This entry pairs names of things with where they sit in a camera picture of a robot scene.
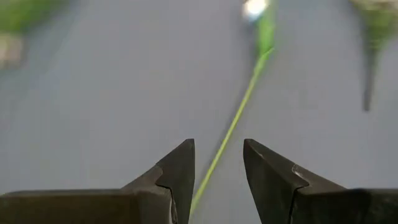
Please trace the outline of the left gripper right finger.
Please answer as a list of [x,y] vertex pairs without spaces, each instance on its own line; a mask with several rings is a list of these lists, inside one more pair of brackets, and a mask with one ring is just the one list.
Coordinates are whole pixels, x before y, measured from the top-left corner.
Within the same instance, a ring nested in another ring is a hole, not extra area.
[[397,189],[347,189],[253,139],[243,157],[262,223],[397,223]]

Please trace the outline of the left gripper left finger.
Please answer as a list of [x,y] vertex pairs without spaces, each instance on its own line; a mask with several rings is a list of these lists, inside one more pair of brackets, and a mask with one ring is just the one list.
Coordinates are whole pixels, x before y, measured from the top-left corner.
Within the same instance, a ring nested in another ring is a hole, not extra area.
[[1,223],[188,223],[195,142],[186,139],[120,189],[22,190],[1,195]]

